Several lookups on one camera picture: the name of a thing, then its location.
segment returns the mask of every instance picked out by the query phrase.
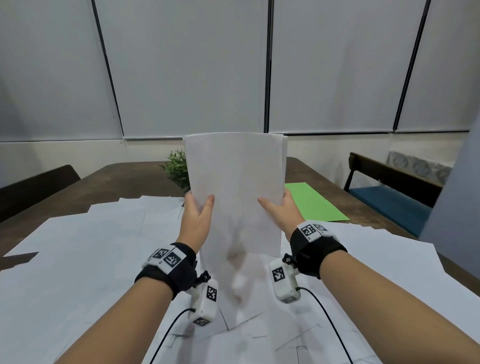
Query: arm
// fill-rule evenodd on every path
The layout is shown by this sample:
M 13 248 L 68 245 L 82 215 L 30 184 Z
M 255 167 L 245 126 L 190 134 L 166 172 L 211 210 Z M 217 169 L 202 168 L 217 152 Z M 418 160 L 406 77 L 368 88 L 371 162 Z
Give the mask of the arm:
M 192 194 L 185 195 L 185 211 L 176 241 L 197 253 L 210 230 L 213 204 L 213 196 L 208 197 L 199 213 Z M 140 278 L 56 363 L 141 363 L 172 297 L 171 288 L 164 282 Z
M 305 219 L 285 189 L 281 206 L 260 204 L 290 241 Z M 320 265 L 320 276 L 385 364 L 479 363 L 480 345 L 429 306 L 343 251 Z

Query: green folder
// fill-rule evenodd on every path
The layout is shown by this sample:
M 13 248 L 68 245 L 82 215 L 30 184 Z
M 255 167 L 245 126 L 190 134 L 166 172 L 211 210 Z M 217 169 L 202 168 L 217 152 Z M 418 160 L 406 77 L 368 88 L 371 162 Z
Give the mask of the green folder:
M 350 220 L 306 182 L 286 183 L 285 187 L 292 192 L 293 199 L 305 220 Z

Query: chair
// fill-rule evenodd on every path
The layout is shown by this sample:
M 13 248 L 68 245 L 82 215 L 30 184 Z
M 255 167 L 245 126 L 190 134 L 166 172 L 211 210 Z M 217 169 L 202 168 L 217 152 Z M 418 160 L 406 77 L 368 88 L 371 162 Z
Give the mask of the chair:
M 410 234 L 419 237 L 442 186 L 357 153 L 350 153 L 348 165 L 350 174 L 344 190 Z M 353 172 L 356 170 L 383 186 L 350 189 Z
M 71 165 L 0 188 L 0 222 L 80 180 Z

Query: wrist strap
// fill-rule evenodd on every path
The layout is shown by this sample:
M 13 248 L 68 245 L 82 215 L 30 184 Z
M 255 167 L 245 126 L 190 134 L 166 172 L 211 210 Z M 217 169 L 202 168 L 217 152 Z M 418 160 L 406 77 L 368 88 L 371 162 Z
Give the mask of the wrist strap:
M 297 226 L 290 238 L 292 257 L 300 273 L 320 279 L 320 265 L 325 257 L 345 247 L 321 221 L 305 221 Z
M 173 298 L 181 291 L 189 290 L 197 279 L 196 254 L 183 243 L 173 243 L 158 248 L 142 264 L 142 271 L 135 282 L 142 277 L 165 282 L 173 291 Z

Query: green plant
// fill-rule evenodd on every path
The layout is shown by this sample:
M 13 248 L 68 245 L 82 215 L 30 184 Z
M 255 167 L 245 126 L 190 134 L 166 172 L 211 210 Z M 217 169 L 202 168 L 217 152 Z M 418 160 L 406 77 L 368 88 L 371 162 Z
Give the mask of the green plant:
M 190 190 L 190 180 L 188 179 L 187 159 L 183 150 L 170 152 L 168 162 L 161 164 L 167 172 L 169 180 L 179 186 L 184 192 Z

